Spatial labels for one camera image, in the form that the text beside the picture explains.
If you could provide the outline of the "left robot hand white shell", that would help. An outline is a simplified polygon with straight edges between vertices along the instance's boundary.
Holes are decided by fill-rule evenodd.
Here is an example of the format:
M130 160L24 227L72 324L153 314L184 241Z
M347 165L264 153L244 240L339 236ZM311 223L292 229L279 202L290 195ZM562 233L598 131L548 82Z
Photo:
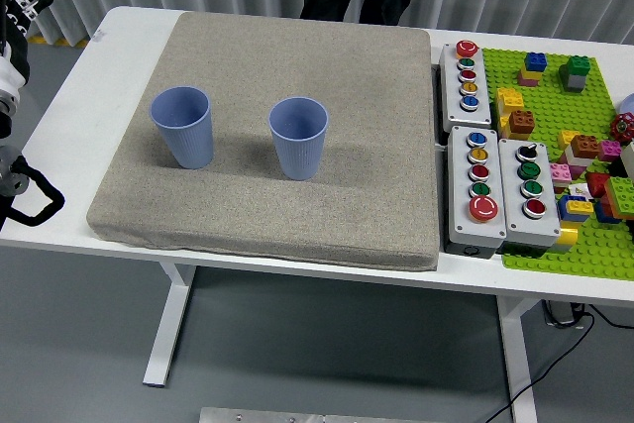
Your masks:
M31 23L53 0L1 0L1 92L18 100L19 89L30 76L27 34Z

